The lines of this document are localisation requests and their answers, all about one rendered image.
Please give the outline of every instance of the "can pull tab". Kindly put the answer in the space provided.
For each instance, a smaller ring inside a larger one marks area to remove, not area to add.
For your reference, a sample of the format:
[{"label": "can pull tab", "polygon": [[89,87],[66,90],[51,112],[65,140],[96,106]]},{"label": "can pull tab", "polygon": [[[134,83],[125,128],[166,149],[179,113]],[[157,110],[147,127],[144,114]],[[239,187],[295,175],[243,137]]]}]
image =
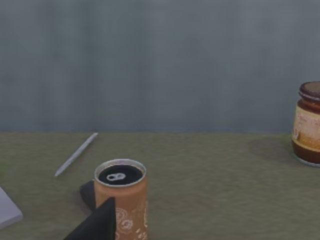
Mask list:
[{"label": "can pull tab", "polygon": [[124,173],[113,173],[106,176],[106,179],[110,182],[123,180],[126,178],[126,175]]}]

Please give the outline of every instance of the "white object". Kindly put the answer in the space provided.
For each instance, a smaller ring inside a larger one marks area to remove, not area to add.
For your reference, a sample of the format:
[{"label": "white object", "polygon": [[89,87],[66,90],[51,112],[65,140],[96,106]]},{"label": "white object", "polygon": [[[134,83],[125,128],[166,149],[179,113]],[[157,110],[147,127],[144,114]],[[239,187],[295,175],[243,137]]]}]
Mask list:
[{"label": "white object", "polygon": [[67,167],[69,167],[70,164],[72,164],[77,157],[79,157],[80,154],[89,146],[90,143],[98,136],[98,133],[93,133],[90,137],[88,137],[87,140],[82,143],[82,145],[71,155],[71,157],[68,158],[67,161],[65,161],[64,164],[62,164],[61,167],[55,172],[55,177],[59,176],[61,173],[63,173]]},{"label": "white object", "polygon": [[0,229],[14,224],[24,218],[20,209],[0,187]]}]

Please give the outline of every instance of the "silver can rim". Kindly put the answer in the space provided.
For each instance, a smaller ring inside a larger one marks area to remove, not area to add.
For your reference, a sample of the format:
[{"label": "silver can rim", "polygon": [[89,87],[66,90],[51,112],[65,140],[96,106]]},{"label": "silver can rim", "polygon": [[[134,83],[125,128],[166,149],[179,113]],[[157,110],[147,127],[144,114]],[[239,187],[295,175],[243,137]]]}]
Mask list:
[{"label": "silver can rim", "polygon": [[[134,182],[131,182],[129,184],[124,184],[124,185],[111,185],[105,182],[102,182],[99,180],[99,175],[100,173],[105,170],[106,168],[112,167],[112,166],[117,166],[117,165],[127,165],[127,166],[133,166],[137,169],[139,169],[142,172],[142,177]],[[117,158],[109,161],[105,161],[104,163],[100,164],[94,171],[94,179],[101,185],[110,187],[110,188],[125,188],[125,187],[130,187],[133,185],[136,185],[140,183],[143,179],[145,179],[147,175],[147,169],[146,167],[139,161],[128,159],[128,158]]]}]

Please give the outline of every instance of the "white stick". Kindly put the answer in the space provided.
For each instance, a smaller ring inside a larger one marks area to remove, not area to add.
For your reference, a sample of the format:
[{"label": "white stick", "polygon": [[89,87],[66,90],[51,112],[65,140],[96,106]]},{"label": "white stick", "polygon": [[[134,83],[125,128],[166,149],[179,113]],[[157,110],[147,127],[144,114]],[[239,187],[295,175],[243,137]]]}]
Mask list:
[{"label": "white stick", "polygon": [[71,155],[71,157],[68,158],[67,161],[65,161],[64,164],[62,164],[61,167],[55,172],[55,177],[59,176],[61,173],[63,173],[67,167],[69,167],[70,164],[72,164],[77,157],[79,157],[80,154],[89,146],[90,143],[98,136],[98,133],[93,133],[90,137],[88,137],[87,140],[85,140],[84,143]]}]

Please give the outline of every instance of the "gray wall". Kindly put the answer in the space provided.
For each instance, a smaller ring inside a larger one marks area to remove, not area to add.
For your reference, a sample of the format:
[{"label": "gray wall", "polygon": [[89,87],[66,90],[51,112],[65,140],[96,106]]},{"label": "gray wall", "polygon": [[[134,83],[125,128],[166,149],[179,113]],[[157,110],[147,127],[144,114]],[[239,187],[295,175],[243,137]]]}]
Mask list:
[{"label": "gray wall", "polygon": [[2,0],[0,131],[289,132],[319,0]]}]

